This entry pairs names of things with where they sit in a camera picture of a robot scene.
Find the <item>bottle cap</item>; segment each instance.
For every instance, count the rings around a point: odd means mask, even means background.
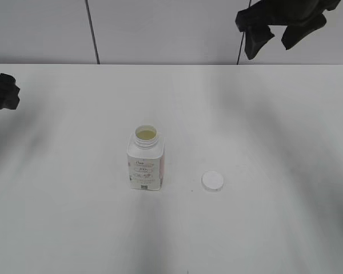
[[[224,177],[218,172],[208,171],[202,176],[202,185],[209,192],[218,192],[224,186]]]

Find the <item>table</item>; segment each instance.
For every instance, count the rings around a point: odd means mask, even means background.
[[[0,273],[343,273],[343,66],[0,72],[21,88],[0,110]],[[128,185],[143,123],[166,136],[157,192]]]

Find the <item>bottle opening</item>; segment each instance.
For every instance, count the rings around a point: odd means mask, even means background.
[[[139,126],[135,132],[135,143],[138,147],[152,148],[158,142],[158,132],[156,128],[149,125]]]
[[[156,137],[157,131],[153,126],[141,126],[136,129],[138,139],[149,141]]]

